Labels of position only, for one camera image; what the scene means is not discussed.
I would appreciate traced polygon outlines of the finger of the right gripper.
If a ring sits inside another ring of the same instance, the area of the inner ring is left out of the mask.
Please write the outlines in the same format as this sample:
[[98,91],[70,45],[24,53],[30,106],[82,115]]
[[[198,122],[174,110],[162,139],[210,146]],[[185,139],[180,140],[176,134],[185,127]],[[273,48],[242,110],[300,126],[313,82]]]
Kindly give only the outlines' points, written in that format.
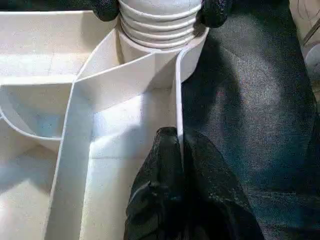
[[95,0],[94,14],[103,22],[113,21],[118,16],[118,0]]
[[222,26],[228,18],[228,0],[203,0],[200,22],[208,28]]

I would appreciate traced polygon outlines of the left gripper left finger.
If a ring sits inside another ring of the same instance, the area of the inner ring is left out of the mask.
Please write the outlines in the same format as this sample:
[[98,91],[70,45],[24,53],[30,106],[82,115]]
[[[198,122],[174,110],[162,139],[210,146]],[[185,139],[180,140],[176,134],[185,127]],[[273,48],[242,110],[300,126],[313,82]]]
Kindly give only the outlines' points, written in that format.
[[125,240],[181,240],[185,228],[185,176],[175,127],[157,130],[126,207]]

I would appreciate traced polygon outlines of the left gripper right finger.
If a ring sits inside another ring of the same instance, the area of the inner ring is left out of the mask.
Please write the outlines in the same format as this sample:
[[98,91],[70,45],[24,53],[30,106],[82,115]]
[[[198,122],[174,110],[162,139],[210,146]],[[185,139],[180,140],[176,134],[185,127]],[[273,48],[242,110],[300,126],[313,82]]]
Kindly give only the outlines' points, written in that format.
[[184,172],[189,239],[264,239],[236,175],[210,139],[194,130],[184,132]]

